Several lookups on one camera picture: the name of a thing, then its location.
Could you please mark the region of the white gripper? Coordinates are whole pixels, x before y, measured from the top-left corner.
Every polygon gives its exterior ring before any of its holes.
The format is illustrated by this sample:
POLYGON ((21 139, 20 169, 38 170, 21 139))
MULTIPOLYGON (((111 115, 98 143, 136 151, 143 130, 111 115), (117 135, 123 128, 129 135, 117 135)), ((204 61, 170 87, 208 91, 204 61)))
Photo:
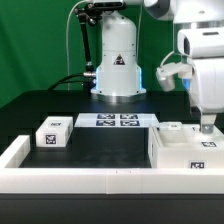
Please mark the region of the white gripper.
POLYGON ((212 134, 215 113, 224 112, 224 28, 181 29, 177 49, 187 57, 192 76, 185 86, 202 113, 201 132, 212 134))

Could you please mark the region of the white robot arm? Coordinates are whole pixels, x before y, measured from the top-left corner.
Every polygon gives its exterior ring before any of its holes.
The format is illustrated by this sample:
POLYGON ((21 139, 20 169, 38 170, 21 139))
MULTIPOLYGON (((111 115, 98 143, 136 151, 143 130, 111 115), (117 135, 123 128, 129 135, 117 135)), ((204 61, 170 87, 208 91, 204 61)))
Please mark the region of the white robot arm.
POLYGON ((137 30, 120 14, 140 4, 150 16, 143 25, 142 46, 149 57, 164 49, 181 57, 163 61, 156 77, 164 91, 182 80, 190 106, 200 112, 200 131, 213 132, 216 115, 224 112, 224 0, 91 0, 102 16, 102 61, 91 93, 105 100, 144 94, 137 65, 137 30))

